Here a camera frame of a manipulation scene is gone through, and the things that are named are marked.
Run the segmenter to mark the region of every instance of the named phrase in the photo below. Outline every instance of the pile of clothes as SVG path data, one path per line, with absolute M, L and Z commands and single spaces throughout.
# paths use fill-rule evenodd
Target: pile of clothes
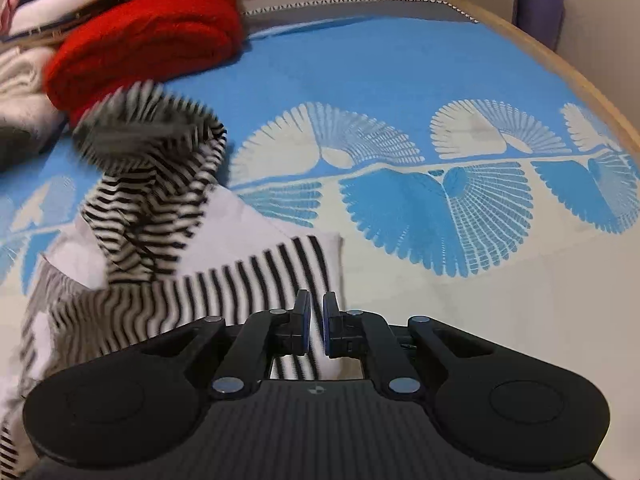
M 236 0 L 0 0 L 0 35 L 0 171 L 110 92 L 207 70 L 244 39 Z

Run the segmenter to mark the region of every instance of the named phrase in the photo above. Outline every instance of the folded red sweater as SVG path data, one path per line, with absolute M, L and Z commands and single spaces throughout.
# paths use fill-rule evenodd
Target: folded red sweater
M 132 0 L 78 27 L 44 71 L 44 88 L 75 124 L 121 86 L 206 70 L 244 34 L 236 0 Z

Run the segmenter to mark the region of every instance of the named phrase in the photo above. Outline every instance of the metal screw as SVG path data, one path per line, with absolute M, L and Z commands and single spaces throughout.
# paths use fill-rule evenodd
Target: metal screw
M 420 383 L 411 377 L 398 377 L 389 381 L 389 389 L 396 394 L 414 394 L 420 389 Z
M 219 394 L 234 394 L 244 388 L 244 383 L 237 377 L 220 377 L 213 381 L 211 387 Z

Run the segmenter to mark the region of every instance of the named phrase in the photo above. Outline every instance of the blue bedsheet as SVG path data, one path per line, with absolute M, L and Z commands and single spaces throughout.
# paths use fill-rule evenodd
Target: blue bedsheet
M 535 215 L 526 160 L 595 228 L 623 232 L 638 216 L 637 168 L 606 126 L 483 25 L 380 18 L 285 30 L 166 87 L 214 108 L 230 139 L 223 183 L 262 213 L 313 226 L 322 179 L 336 178 L 344 204 L 333 209 L 438 275 L 496 266 L 524 242 Z M 21 254 L 26 290 L 35 255 L 97 178 L 68 142 L 2 178 L 0 282 Z

